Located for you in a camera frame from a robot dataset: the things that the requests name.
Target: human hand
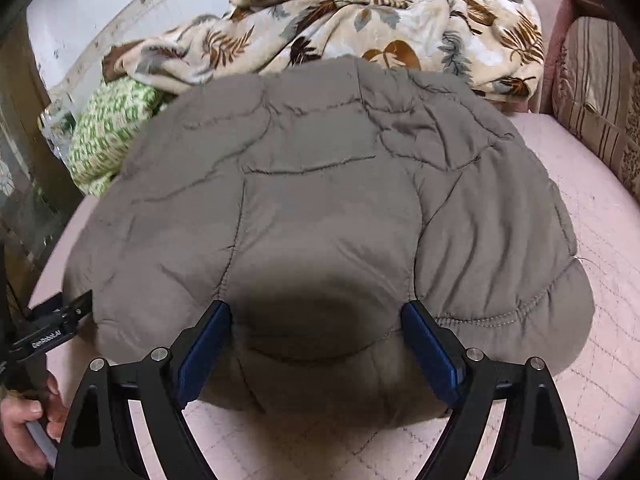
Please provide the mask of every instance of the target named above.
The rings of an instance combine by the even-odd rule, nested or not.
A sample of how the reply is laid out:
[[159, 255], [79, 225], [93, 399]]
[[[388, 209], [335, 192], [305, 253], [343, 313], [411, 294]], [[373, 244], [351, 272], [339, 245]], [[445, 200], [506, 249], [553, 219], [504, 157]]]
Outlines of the human hand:
[[[68, 408], [62, 403], [58, 382], [51, 374], [47, 379], [47, 388], [49, 389], [49, 400], [46, 407], [46, 415], [49, 420], [47, 434], [59, 441], [68, 415]], [[5, 439], [18, 459], [40, 474], [47, 470], [47, 459], [32, 439], [25, 423], [39, 420], [42, 415], [42, 404], [37, 400], [7, 397], [0, 404], [0, 420]]]

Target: floral blanket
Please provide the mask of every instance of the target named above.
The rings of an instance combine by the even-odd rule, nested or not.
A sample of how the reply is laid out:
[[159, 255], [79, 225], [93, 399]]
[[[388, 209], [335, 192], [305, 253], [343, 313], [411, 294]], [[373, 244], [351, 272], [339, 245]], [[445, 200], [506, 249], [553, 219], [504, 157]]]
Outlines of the floral blanket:
[[530, 0], [231, 0], [222, 18], [204, 14], [114, 47], [103, 75], [180, 94], [212, 78], [352, 55], [449, 72], [477, 94], [514, 102], [535, 91], [543, 49]]

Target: pink upholstery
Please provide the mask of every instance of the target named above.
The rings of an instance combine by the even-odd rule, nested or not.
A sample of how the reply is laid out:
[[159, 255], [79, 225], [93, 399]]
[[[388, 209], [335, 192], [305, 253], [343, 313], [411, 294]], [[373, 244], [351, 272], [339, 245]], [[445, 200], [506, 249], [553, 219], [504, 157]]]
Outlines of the pink upholstery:
[[[552, 117], [510, 118], [558, 183], [593, 288], [596, 313], [587, 345], [556, 382], [574, 435], [580, 480], [597, 479], [640, 413], [640, 208], [596, 156]], [[91, 208], [83, 202], [68, 225], [38, 283], [38, 298], [60, 290], [66, 258]], [[50, 354], [49, 368], [67, 400], [94, 356], [91, 345], [78, 338]], [[469, 479], [482, 478], [503, 409], [503, 404], [494, 405]], [[137, 403], [132, 412], [150, 478], [162, 479]], [[185, 416], [213, 471], [225, 480], [413, 479], [446, 423], [430, 420], [397, 430], [347, 428], [340, 420], [273, 420], [200, 401], [189, 404]]]

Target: metal bolt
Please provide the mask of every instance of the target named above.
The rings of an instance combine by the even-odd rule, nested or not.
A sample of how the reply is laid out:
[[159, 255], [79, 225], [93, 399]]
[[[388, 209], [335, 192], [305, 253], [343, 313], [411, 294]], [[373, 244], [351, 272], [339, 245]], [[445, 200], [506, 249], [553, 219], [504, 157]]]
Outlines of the metal bolt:
[[102, 370], [103, 366], [104, 366], [104, 359], [98, 358], [91, 361], [89, 368], [91, 368], [91, 370], [93, 370], [94, 372], [97, 372], [98, 370]]
[[536, 370], [545, 369], [545, 362], [539, 357], [532, 357], [530, 363]]
[[151, 359], [153, 361], [162, 361], [169, 355], [169, 351], [166, 348], [156, 348], [151, 352]]
[[479, 348], [468, 348], [466, 350], [466, 356], [472, 361], [482, 361], [482, 358], [484, 358], [484, 352]]

